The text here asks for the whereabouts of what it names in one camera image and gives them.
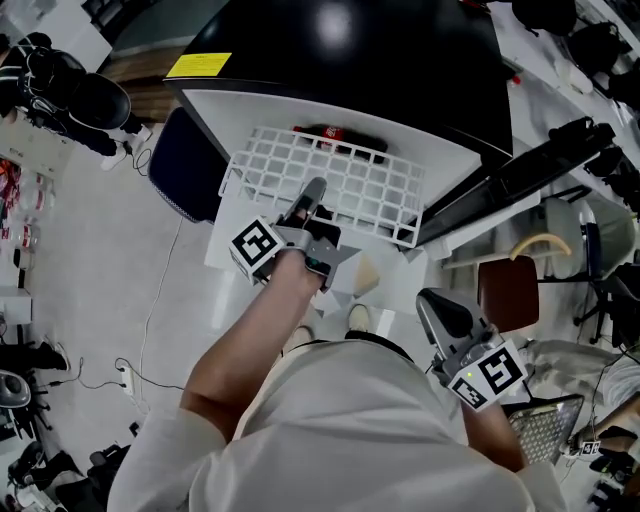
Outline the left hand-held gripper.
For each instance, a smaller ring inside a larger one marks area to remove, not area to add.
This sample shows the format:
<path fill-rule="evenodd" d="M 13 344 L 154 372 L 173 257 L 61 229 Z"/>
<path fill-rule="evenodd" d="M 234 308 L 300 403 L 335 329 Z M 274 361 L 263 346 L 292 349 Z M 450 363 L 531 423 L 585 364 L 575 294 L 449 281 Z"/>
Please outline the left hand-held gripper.
<path fill-rule="evenodd" d="M 303 255 L 307 271 L 323 279 L 322 291 L 331 286 L 342 261 L 340 251 L 306 225 L 320 206 L 326 187 L 325 178 L 313 178 L 281 219 L 269 224 L 258 216 L 229 242 L 232 261 L 252 285 L 266 284 L 278 254 L 294 251 Z"/>

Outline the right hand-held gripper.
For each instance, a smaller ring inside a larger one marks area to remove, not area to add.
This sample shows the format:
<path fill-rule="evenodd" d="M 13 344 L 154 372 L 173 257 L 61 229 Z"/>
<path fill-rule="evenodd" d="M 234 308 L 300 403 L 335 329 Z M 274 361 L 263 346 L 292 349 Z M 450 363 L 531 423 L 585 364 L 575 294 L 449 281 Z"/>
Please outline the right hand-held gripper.
<path fill-rule="evenodd" d="M 473 411 L 482 411 L 523 382 L 525 367 L 514 342 L 489 324 L 470 297 L 423 288 L 416 310 L 437 350 L 433 370 L 441 385 Z"/>

